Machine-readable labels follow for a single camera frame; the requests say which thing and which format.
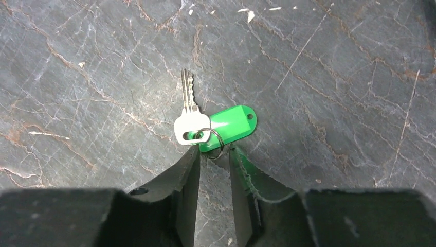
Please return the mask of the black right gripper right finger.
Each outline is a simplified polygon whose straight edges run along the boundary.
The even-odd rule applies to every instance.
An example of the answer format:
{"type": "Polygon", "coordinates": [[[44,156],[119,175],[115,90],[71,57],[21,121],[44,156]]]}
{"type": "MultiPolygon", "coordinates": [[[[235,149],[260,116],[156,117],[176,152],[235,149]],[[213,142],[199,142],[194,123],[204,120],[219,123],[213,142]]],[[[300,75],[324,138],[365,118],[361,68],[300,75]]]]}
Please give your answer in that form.
{"type": "Polygon", "coordinates": [[[229,150],[238,246],[306,246],[306,212],[298,193],[250,162],[236,145],[229,150]]]}

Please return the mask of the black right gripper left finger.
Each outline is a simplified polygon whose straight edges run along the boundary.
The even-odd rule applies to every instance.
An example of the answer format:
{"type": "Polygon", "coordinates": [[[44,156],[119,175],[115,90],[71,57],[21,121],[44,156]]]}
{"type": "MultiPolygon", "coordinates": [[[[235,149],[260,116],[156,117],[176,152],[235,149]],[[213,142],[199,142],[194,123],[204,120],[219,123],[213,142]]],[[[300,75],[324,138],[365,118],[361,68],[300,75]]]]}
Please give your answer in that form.
{"type": "Polygon", "coordinates": [[[192,146],[167,170],[129,192],[141,202],[136,246],[193,246],[201,155],[192,146]]]}

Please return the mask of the silver key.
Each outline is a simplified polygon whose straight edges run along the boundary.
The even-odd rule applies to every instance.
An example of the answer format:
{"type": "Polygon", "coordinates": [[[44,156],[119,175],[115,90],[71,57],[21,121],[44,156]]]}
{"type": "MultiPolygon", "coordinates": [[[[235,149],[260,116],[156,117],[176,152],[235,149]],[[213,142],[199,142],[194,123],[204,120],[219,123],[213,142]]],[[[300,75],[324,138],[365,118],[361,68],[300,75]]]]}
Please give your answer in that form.
{"type": "Polygon", "coordinates": [[[209,140],[211,132],[210,118],[201,113],[194,101],[193,74],[187,69],[181,70],[181,86],[184,106],[181,116],[174,122],[176,140],[181,145],[195,145],[209,140]]]}

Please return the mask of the green key tag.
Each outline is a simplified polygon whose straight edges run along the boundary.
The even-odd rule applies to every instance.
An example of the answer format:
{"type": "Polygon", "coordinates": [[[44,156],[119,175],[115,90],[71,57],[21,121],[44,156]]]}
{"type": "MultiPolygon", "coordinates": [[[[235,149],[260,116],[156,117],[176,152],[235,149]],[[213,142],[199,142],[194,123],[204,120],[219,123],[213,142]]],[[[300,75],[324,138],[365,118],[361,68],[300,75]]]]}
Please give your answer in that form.
{"type": "Polygon", "coordinates": [[[257,116],[249,106],[236,105],[210,116],[211,128],[218,132],[224,144],[249,136],[257,125],[257,116]]]}

